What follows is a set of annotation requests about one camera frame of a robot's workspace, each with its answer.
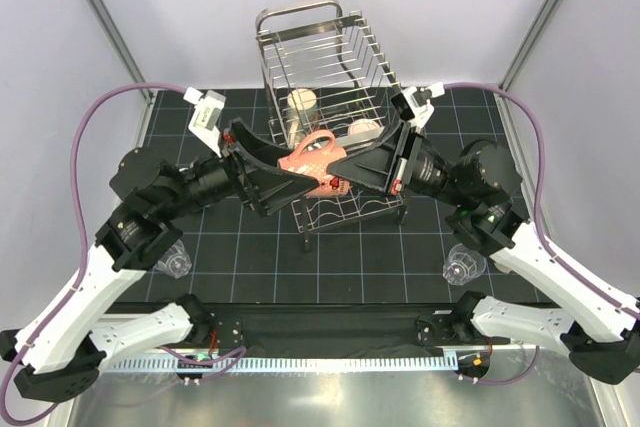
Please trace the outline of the pink mug with handle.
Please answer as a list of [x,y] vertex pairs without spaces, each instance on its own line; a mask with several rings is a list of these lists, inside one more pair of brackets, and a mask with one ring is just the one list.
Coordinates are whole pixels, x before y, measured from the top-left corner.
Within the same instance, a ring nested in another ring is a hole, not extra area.
[[352,122],[347,129],[347,137],[352,141],[364,142],[377,138],[383,128],[371,119],[358,119]]

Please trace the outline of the coral mug white interior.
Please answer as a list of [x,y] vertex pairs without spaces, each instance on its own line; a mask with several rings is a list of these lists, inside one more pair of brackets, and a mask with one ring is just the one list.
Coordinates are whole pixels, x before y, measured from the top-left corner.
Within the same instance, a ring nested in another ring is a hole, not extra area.
[[328,166],[347,156],[336,142],[330,130],[317,130],[306,136],[287,156],[278,160],[278,166],[288,172],[313,177],[319,186],[306,194],[307,197],[329,198],[345,196],[350,183],[328,172]]

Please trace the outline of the cream floral painted mug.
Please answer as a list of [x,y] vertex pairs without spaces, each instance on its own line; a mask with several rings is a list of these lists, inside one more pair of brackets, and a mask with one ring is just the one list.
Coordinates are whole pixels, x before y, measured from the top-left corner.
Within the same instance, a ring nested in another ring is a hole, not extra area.
[[285,133],[287,144],[295,148],[318,127],[317,96],[307,88],[292,90],[287,96],[285,108]]

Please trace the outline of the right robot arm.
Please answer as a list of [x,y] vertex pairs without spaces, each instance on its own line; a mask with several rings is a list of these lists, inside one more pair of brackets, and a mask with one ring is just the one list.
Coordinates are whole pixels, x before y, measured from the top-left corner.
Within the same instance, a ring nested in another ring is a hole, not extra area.
[[526,307],[466,292],[447,319],[458,341],[523,341],[566,356],[582,373],[610,385],[638,371],[638,299],[562,253],[537,220],[514,210],[510,196],[522,178],[505,146],[478,139],[449,162],[401,122],[327,170],[366,190],[408,190],[453,206],[446,223],[459,243],[521,276],[555,304]]

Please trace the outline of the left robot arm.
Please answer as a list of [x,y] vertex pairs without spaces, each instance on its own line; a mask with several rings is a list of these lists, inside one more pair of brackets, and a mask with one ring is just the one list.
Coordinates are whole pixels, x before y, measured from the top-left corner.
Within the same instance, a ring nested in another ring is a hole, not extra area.
[[285,167],[290,150],[258,138],[240,119],[222,136],[221,153],[178,168],[151,148],[121,160],[110,181],[120,198],[74,278],[28,326],[1,334],[1,357],[17,373],[21,396],[59,404],[87,390],[110,365],[148,349],[185,342],[201,347],[213,318],[193,294],[116,328],[97,321],[182,237],[182,218],[229,196],[261,216],[318,187]]

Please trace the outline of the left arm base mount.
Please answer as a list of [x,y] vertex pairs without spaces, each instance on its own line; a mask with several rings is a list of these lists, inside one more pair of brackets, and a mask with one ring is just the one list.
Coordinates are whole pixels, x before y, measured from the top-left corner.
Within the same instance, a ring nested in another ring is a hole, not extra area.
[[244,343],[242,318],[235,315],[218,315],[213,317],[200,346],[211,351],[226,353]]

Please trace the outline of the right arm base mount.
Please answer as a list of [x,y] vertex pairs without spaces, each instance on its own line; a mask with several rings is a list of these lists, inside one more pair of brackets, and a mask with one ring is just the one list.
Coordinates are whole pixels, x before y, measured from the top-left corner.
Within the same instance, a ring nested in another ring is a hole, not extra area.
[[455,345],[458,340],[449,311],[421,315],[415,320],[415,327],[417,339],[423,346],[450,346]]

